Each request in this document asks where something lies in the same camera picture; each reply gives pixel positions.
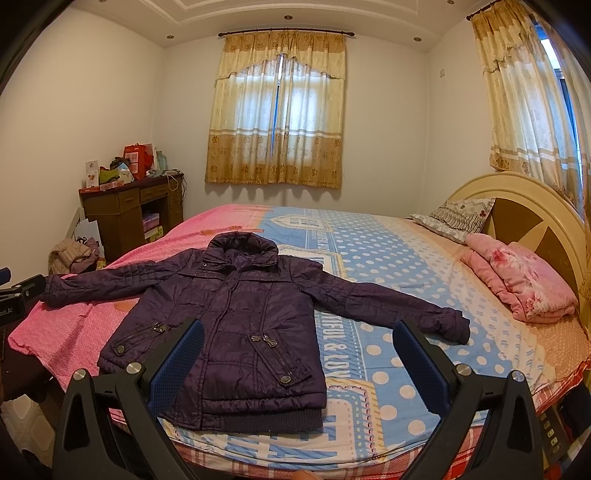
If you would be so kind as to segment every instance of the jacket pocket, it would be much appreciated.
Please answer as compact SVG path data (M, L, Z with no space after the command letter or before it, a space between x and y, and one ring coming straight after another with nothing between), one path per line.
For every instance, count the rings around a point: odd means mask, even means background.
M164 332L170 330L173 327L166 325L162 322L154 323L153 325L138 330L137 332L128 335L127 337L122 338L121 340L117 340L111 343L111 350L114 351L115 355L123 356L128 351L130 351L133 347L137 344L144 342L146 340L153 340L159 335L162 335Z
M283 387L292 387L311 377L310 371L298 358L287 350L279 332L274 329L255 332L249 340L277 382Z

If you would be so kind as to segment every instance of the box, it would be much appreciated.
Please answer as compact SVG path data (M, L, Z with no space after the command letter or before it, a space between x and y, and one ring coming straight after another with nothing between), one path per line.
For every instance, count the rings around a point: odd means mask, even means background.
M149 213L142 217L142 223L144 224L144 232L156 228L160 224L159 213Z
M99 171L87 170L86 171L86 188L98 187L99 186Z
M100 187L88 187L85 189L78 189L78 193L92 193L92 192L100 192Z
M154 228L153 230L146 232L144 234L144 236L145 236L146 242L150 244L150 243L158 240L158 238L162 238L164 236L164 229L162 228L162 225L159 225L158 227Z
M123 180L115 180L110 181L109 183L104 183L99 188L101 192L104 192L105 190L115 189L117 187L122 187L123 185L125 185Z

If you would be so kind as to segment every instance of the pile of clothes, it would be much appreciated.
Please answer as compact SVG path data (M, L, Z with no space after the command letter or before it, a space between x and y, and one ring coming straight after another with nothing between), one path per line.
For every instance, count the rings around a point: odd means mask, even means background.
M99 244L94 238L66 238L51 249L48 270L50 274L83 273L97 270Z

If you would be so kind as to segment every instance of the pink bedsheet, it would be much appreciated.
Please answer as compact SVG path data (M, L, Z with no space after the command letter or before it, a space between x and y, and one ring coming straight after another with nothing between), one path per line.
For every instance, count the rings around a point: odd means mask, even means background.
M235 230L252 230L266 208L224 205L201 213L174 228L160 240L139 247L107 268L142 261L159 261L187 248L205 248L217 234ZM92 375L99 372L99 352L119 326L133 303L76 303L50 309L44 303L33 308L29 316L8 337L10 347L27 355L36 355L41 363L66 389L72 373L86 368Z

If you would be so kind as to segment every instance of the cardboard box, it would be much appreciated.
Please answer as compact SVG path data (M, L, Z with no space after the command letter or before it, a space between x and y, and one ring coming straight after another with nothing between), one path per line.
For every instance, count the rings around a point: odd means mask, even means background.
M86 172L86 188L99 186L99 171L90 170Z
M86 189L78 189L78 193L100 192L100 187L88 187Z
M123 180L110 181L109 183L102 184L100 190L104 192L105 190L115 189L117 187L122 187L123 185L125 185Z

